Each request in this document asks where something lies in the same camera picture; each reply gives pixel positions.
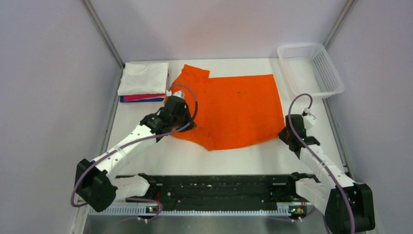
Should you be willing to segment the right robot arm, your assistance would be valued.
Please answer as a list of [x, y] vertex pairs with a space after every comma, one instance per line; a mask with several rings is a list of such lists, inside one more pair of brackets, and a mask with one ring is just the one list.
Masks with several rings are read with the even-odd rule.
[[335, 165], [320, 142], [306, 134], [305, 117], [286, 115], [286, 126], [278, 134], [289, 150], [304, 163], [313, 175], [292, 173], [286, 196], [292, 201], [304, 198], [325, 219], [333, 234], [351, 234], [375, 228], [373, 192], [365, 183], [357, 183]]

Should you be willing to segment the orange t-shirt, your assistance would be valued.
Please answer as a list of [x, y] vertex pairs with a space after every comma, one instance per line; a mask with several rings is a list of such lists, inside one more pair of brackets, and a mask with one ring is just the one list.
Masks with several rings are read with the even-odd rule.
[[272, 74], [210, 78], [209, 71], [184, 65], [172, 91], [182, 90], [196, 127], [175, 133], [205, 149], [243, 148], [276, 138], [285, 127]]

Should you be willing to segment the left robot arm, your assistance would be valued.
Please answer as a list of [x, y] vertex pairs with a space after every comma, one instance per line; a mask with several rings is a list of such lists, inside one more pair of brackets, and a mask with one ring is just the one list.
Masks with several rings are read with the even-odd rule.
[[156, 188], [145, 175], [118, 178], [118, 174], [138, 154], [162, 138], [194, 127], [184, 93], [174, 92], [163, 107], [146, 115], [118, 144], [91, 161], [81, 160], [76, 166], [72, 194], [78, 195], [84, 205], [97, 212], [104, 211], [116, 200], [132, 196], [139, 196], [147, 202], [153, 200]]

